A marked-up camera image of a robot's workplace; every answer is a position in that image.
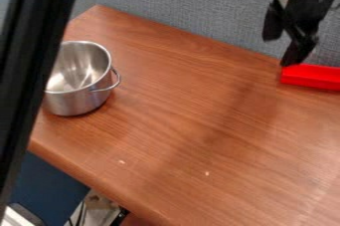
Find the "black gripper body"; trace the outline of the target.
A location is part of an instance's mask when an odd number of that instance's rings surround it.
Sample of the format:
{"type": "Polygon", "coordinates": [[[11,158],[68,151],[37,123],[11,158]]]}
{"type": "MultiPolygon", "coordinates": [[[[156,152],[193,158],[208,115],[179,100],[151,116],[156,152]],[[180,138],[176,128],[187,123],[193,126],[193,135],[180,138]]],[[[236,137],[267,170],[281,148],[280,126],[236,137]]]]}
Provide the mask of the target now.
{"type": "Polygon", "coordinates": [[[271,3],[271,14],[273,15],[273,38],[279,38],[283,33],[283,13],[291,16],[293,24],[305,34],[315,34],[319,23],[324,19],[335,0],[287,0],[283,4],[280,0],[271,3]]]}

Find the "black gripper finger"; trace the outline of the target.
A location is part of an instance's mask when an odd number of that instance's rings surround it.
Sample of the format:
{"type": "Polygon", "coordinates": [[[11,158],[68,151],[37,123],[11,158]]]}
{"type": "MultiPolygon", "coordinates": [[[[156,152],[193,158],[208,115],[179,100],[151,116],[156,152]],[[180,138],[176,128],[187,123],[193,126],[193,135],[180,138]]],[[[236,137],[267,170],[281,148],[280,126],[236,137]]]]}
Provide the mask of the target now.
{"type": "Polygon", "coordinates": [[[272,0],[264,17],[264,25],[261,31],[261,38],[264,41],[272,41],[280,38],[284,29],[283,13],[284,9],[280,1],[272,0]]]}
{"type": "Polygon", "coordinates": [[[289,38],[291,44],[280,60],[281,67],[301,64],[308,58],[319,42],[319,37],[316,34],[300,36],[289,35],[289,38]]]}

